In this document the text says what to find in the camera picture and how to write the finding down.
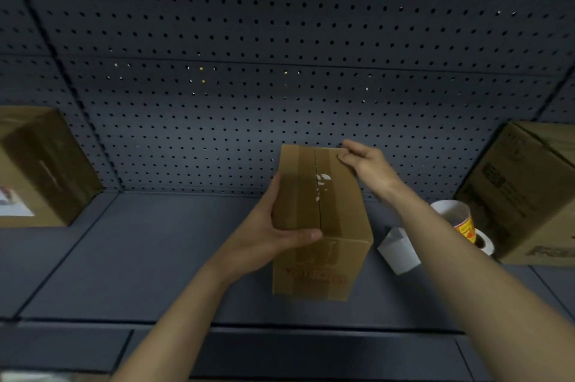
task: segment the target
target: brown cardboard box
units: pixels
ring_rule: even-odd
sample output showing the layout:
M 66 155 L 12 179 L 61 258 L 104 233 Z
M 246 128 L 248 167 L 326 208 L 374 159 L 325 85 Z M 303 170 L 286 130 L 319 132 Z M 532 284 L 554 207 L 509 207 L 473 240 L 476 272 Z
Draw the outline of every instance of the brown cardboard box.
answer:
M 345 301 L 361 270 L 373 235 L 357 180 L 339 151 L 282 146 L 274 226 L 320 228 L 323 237 L 276 257 L 274 294 Z
M 58 110 L 0 106 L 0 227 L 66 226 L 101 190 Z
M 501 262 L 575 265 L 575 125 L 507 124 L 456 199 Z

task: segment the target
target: hand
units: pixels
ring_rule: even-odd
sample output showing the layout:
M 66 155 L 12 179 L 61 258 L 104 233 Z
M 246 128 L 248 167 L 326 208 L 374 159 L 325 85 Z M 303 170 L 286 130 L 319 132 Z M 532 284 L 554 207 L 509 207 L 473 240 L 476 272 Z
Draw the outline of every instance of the hand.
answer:
M 355 169 L 359 179 L 382 200 L 389 202 L 395 191 L 405 188 L 381 150 L 351 140 L 343 140 L 343 151 L 338 158 Z
M 260 269 L 288 248 L 307 246 L 321 238 L 320 229 L 280 231 L 274 228 L 271 210 L 278 191 L 279 174 L 276 174 L 255 208 L 210 260 L 217 264 L 229 283 Z

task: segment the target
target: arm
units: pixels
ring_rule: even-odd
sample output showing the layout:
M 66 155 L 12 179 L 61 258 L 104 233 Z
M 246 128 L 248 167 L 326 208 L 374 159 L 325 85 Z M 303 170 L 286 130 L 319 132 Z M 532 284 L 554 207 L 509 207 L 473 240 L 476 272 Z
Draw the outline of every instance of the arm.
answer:
M 320 239 L 319 229 L 274 229 L 271 209 L 278 190 L 279 177 L 276 175 L 260 202 L 198 271 L 120 367 L 113 382 L 187 380 L 228 286 L 244 274 L 263 267 L 281 251 Z
M 413 248 L 498 381 L 568 381 L 575 327 L 470 244 L 377 149 L 345 140 L 340 160 L 401 218 Z

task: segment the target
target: person's left arm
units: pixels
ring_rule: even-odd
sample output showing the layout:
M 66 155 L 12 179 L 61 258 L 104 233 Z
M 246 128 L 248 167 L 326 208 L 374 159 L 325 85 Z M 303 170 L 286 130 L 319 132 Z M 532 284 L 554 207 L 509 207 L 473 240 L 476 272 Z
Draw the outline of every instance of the person's left arm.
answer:
M 187 380 L 228 286 L 263 267 L 281 251 L 321 238 L 319 229 L 274 229 L 271 210 L 278 190 L 276 175 L 260 202 L 196 273 L 112 382 Z

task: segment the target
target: white label on box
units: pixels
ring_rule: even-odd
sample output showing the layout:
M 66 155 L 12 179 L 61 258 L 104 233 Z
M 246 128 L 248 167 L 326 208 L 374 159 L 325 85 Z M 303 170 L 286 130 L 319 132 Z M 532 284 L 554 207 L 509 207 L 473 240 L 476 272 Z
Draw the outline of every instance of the white label on box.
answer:
M 0 186 L 0 217 L 33 217 L 34 213 L 22 202 L 14 190 Z

